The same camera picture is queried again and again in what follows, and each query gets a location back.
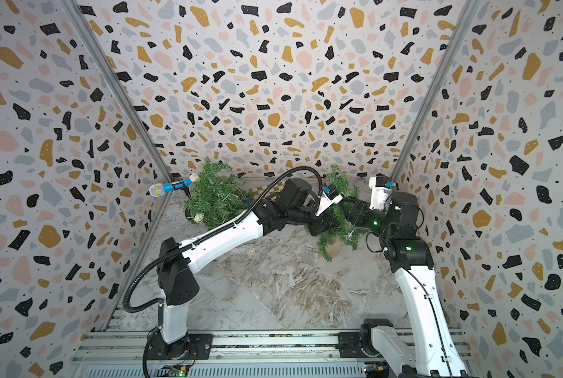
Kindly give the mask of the silver star string light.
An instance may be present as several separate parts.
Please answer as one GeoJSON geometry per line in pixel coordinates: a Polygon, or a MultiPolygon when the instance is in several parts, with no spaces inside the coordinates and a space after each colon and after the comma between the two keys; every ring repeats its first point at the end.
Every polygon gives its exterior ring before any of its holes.
{"type": "Polygon", "coordinates": [[[350,205],[353,201],[361,199],[351,195],[343,195],[343,198],[344,199],[339,204],[333,204],[330,208],[333,209],[334,215],[340,222],[340,226],[326,232],[326,243],[331,244],[337,239],[346,247],[357,250],[361,236],[367,234],[369,230],[366,228],[357,228],[348,223],[345,213],[350,209],[350,205]]]}

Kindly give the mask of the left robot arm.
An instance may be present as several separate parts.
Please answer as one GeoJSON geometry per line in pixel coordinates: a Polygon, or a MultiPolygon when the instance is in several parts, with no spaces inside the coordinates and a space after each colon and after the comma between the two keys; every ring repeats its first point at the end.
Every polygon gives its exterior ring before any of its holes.
{"type": "Polygon", "coordinates": [[[189,348],[187,318],[190,302],[199,293],[195,275],[213,260],[242,244],[259,239],[287,225],[303,225],[313,236],[338,225],[330,207],[340,203],[341,193],[329,185],[320,194],[303,179],[287,180],[280,192],[255,202],[250,209],[208,234],[176,243],[165,241],[160,255],[169,260],[157,267],[163,302],[158,305],[158,332],[154,346],[161,353],[184,354],[189,348]]]}

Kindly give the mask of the green christmas tree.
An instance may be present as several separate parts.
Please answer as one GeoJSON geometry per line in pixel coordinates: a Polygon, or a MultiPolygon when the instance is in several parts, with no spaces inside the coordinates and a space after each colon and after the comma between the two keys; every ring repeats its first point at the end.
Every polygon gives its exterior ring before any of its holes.
{"type": "MultiPolygon", "coordinates": [[[[341,193],[343,198],[349,200],[346,208],[348,210],[352,209],[353,200],[359,198],[360,189],[349,180],[347,173],[338,165],[333,165],[327,175],[327,180],[329,184],[333,185],[341,193]]],[[[366,229],[348,222],[341,204],[334,204],[330,206],[329,210],[332,211],[338,226],[324,231],[319,236],[317,245],[322,257],[326,261],[331,262],[339,255],[342,247],[350,247],[352,250],[357,250],[360,238],[366,234],[366,229]]]]}
{"type": "Polygon", "coordinates": [[[194,223],[214,229],[246,210],[247,194],[238,179],[226,173],[230,170],[228,164],[207,157],[201,172],[190,176],[191,180],[198,177],[185,203],[185,210],[194,223]]]}

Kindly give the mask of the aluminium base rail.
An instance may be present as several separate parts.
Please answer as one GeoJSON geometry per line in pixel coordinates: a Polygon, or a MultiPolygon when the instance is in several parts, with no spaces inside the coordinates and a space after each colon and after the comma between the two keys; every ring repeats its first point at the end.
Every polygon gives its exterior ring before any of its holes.
{"type": "Polygon", "coordinates": [[[361,329],[197,331],[188,350],[147,346],[147,332],[93,332],[72,377],[476,377],[459,329],[442,341],[382,321],[361,329]]]}

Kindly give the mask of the wooden chessboard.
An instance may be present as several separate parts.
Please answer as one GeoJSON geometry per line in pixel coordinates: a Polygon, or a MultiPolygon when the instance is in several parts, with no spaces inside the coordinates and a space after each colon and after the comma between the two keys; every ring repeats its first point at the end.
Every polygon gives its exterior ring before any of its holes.
{"type": "Polygon", "coordinates": [[[284,184],[276,184],[270,190],[267,190],[267,186],[258,186],[248,189],[248,194],[253,200],[257,200],[262,194],[265,194],[265,197],[269,195],[276,194],[283,190],[284,184]]]}

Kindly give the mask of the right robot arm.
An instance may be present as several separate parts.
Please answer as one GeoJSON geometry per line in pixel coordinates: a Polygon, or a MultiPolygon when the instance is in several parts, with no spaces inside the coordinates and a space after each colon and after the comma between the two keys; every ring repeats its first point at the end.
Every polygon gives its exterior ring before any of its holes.
{"type": "Polygon", "coordinates": [[[443,314],[433,257],[417,234],[422,215],[417,198],[393,192],[374,205],[349,198],[341,209],[347,222],[377,236],[378,253],[400,286],[414,337],[415,345],[408,346],[390,321],[366,319],[360,330],[363,352],[385,359],[397,377],[469,377],[443,314]]]}

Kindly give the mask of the blue toy microphone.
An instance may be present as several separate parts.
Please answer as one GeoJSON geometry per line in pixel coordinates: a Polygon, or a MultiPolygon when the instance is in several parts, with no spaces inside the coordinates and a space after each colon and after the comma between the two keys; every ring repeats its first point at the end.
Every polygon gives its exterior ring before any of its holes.
{"type": "Polygon", "coordinates": [[[192,183],[191,179],[183,179],[164,184],[153,184],[149,188],[149,194],[155,198],[163,197],[168,193],[181,191],[182,187],[189,187],[192,183]]]}

